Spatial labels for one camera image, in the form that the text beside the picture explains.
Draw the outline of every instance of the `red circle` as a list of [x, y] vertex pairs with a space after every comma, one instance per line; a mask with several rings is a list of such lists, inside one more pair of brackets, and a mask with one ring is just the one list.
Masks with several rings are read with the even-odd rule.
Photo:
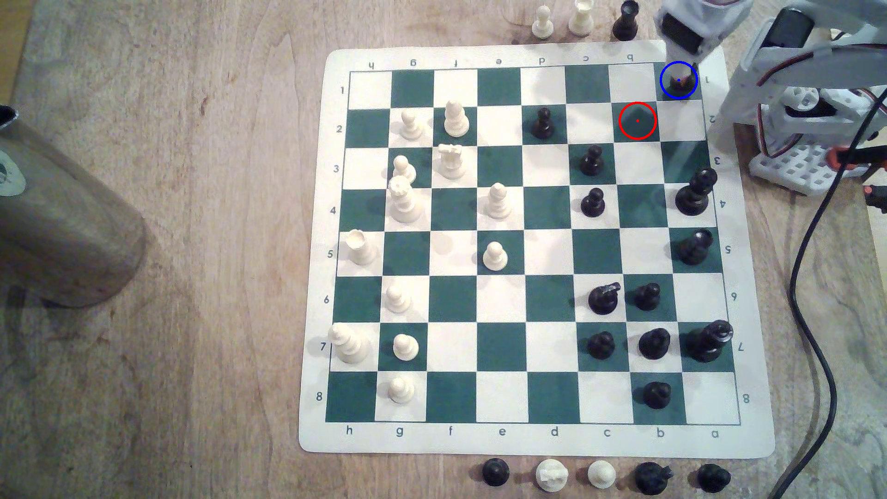
[[[647, 109], [650, 110], [650, 113], [653, 113], [653, 130], [651, 130], [647, 135], [645, 135], [643, 137], [632, 137], [631, 135], [625, 133], [625, 129], [622, 128], [622, 114], [625, 112], [625, 109], [628, 109], [629, 107], [634, 106], [635, 104], [641, 104], [642, 106], [646, 106]], [[643, 140], [643, 139], [646, 139], [647, 137], [653, 135], [653, 132], [656, 131], [656, 125], [658, 123], [659, 123], [659, 118], [656, 116], [656, 111], [654, 111], [653, 108], [646, 102], [629, 102], [628, 104], [625, 105], [625, 107], [622, 108], [622, 111], [619, 111], [619, 130], [621, 130], [622, 133], [631, 140]]]

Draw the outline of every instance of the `blue circle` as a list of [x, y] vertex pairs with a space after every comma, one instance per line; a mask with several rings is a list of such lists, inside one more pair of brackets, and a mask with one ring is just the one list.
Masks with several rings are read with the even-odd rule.
[[[690, 93], [688, 93], [684, 97], [675, 97], [675, 96], [671, 95], [667, 90], [665, 90], [665, 85], [663, 85], [663, 76], [665, 75], [665, 70], [668, 69], [672, 64], [683, 64], [684, 66], [689, 67], [690, 71], [693, 71], [693, 76], [696, 77], [696, 80], [694, 82], [695, 84], [693, 85], [693, 90], [691, 90]], [[676, 61], [672, 62], [671, 64], [669, 64], [668, 66], [663, 67], [662, 73], [659, 74], [659, 87], [663, 89], [663, 92], [665, 92], [665, 95], [671, 97], [672, 99], [675, 99], [675, 100], [689, 99], [690, 96], [693, 95], [693, 92], [695, 92], [696, 89], [699, 88], [699, 73], [696, 73], [696, 68], [693, 67], [692, 64], [688, 64], [688, 63], [684, 62], [683, 60], [676, 60]]]

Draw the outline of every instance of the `wooden table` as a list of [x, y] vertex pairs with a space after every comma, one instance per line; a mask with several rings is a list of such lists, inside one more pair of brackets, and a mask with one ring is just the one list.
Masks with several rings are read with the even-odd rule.
[[[14, 97], [51, 141], [144, 215], [136, 279], [86, 310], [0, 289], [0, 496], [541, 497], [539, 456], [493, 489], [479, 455], [310, 455], [297, 441], [311, 201], [326, 55], [346, 47], [532, 44], [536, 2], [40, 2]], [[572, 42], [571, 2], [552, 42]], [[607, 40], [599, 0], [589, 40]], [[639, 38], [655, 37], [644, 5]], [[777, 2], [726, 43], [730, 70]], [[751, 154], [740, 134], [744, 160]], [[744, 178], [776, 423], [766, 459], [722, 463], [763, 497], [821, 425], [825, 386], [786, 283], [820, 202]], [[858, 184], [838, 191], [800, 280], [840, 387], [835, 430], [792, 497], [887, 495], [887, 321]], [[565, 458], [560, 497], [598, 496]], [[613, 459], [618, 491], [640, 460]], [[669, 460], [658, 460], [660, 463]], [[671, 460], [661, 497], [689, 497]]]

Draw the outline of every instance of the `black chess piece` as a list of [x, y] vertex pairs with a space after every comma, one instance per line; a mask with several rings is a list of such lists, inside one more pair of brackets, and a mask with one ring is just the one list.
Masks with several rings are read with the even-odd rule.
[[651, 329], [640, 336], [638, 350], [640, 354], [650, 360], [659, 360], [668, 352], [671, 346], [671, 335], [662, 328]]
[[609, 359], [615, 349], [616, 340], [609, 331], [601, 331], [588, 338], [588, 353], [597, 360]]
[[598, 315], [606, 315], [616, 310], [619, 304], [618, 291], [622, 286], [618, 282], [598, 286], [588, 294], [588, 306]]
[[712, 168], [703, 166], [697, 170], [690, 183], [681, 187], [674, 198], [678, 210], [691, 217], [701, 214], [709, 207], [709, 193], [716, 182], [718, 173]]
[[640, 7], [634, 0], [622, 2], [622, 7], [619, 9], [622, 15], [613, 23], [613, 37], [616, 40], [627, 42], [638, 34], [638, 22], [634, 18], [639, 11]]
[[530, 132], [537, 139], [548, 139], [554, 133], [554, 125], [552, 124], [552, 112], [548, 107], [541, 107], [537, 113], [538, 119], [533, 123]]
[[699, 265], [709, 256], [715, 238], [708, 229], [698, 229], [678, 243], [678, 258], [687, 265]]
[[588, 191], [586, 197], [582, 198], [582, 203], [579, 205], [579, 208], [582, 209], [582, 212], [586, 217], [594, 218], [599, 217], [600, 214], [604, 212], [605, 206], [604, 192], [598, 187], [595, 187]]
[[730, 483], [730, 471], [721, 468], [717, 464], [703, 464], [696, 472], [696, 480], [699, 488], [709, 494], [717, 494], [724, 490]]
[[671, 468], [653, 462], [641, 463], [634, 469], [634, 484], [644, 495], [659, 495], [668, 487], [668, 479], [674, 476]]

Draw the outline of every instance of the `vinyl chess mat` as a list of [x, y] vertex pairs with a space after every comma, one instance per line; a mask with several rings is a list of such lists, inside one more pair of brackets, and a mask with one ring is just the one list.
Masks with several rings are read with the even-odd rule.
[[[532, 46], [407, 47], [333, 52], [321, 103], [302, 361], [299, 440], [317, 452], [499, 455], [643, 455], [752, 458], [773, 451], [773, 419], [749, 233], [733, 127], [715, 119], [727, 91], [723, 52], [700, 67], [685, 99], [660, 86], [660, 41]], [[460, 100], [470, 129], [444, 131], [444, 105]], [[631, 103], [645, 103], [649, 108]], [[540, 107], [555, 127], [530, 134]], [[428, 127], [400, 133], [410, 108]], [[460, 144], [466, 174], [438, 172], [436, 146]], [[594, 177], [577, 163], [603, 149]], [[389, 214], [395, 156], [415, 167], [424, 204], [411, 224]], [[718, 183], [709, 208], [681, 214], [674, 197], [710, 165]], [[489, 187], [508, 188], [511, 215], [486, 215]], [[591, 187], [607, 207], [579, 209]], [[675, 245], [696, 228], [714, 234], [708, 258], [685, 265]], [[354, 264], [344, 237], [364, 231], [379, 251]], [[508, 264], [479, 258], [502, 244]], [[404, 313], [384, 304], [397, 282]], [[632, 291], [661, 286], [644, 312]], [[591, 289], [619, 282], [619, 306], [597, 315]], [[687, 353], [687, 333], [710, 321], [735, 335], [709, 363]], [[372, 352], [342, 362], [327, 339], [334, 322], [359, 330]], [[640, 336], [671, 334], [660, 360], [640, 355]], [[597, 360], [589, 337], [609, 331], [616, 351]], [[419, 355], [401, 361], [395, 335]], [[395, 376], [415, 395], [389, 399]], [[641, 390], [671, 385], [671, 403], [651, 409]]]

